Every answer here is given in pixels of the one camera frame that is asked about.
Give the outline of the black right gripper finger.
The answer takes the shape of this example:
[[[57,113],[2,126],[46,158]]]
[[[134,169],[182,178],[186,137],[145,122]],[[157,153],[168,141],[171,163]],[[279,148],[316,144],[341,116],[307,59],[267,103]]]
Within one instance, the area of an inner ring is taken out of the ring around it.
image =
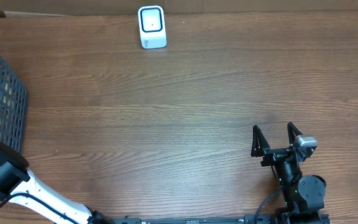
[[[287,124],[288,139],[290,145],[299,145],[299,139],[302,136],[302,132],[292,123]]]
[[[270,145],[265,139],[262,131],[257,125],[252,128],[252,157],[262,157],[267,151],[270,150]]]

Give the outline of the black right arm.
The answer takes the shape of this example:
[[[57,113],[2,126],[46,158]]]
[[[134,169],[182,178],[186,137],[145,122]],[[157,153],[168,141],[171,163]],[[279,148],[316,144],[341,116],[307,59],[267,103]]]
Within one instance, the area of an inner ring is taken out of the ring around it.
[[[311,157],[317,148],[317,140],[305,135],[291,122],[287,124],[289,146],[272,149],[260,128],[252,129],[252,157],[261,157],[262,167],[270,167],[280,188],[269,195],[258,207],[253,217],[245,217],[245,223],[327,224],[329,215],[322,214],[326,181],[318,175],[303,175],[300,163]],[[278,194],[283,195],[285,206],[270,215],[261,215],[264,205]]]

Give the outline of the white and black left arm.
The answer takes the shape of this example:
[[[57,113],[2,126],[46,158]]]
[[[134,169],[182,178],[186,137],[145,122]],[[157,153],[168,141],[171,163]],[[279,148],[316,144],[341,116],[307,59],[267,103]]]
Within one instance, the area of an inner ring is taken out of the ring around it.
[[[0,141],[0,208],[7,203],[27,207],[62,224],[108,224],[112,221],[96,210],[74,202],[43,183],[29,169],[29,162]]]

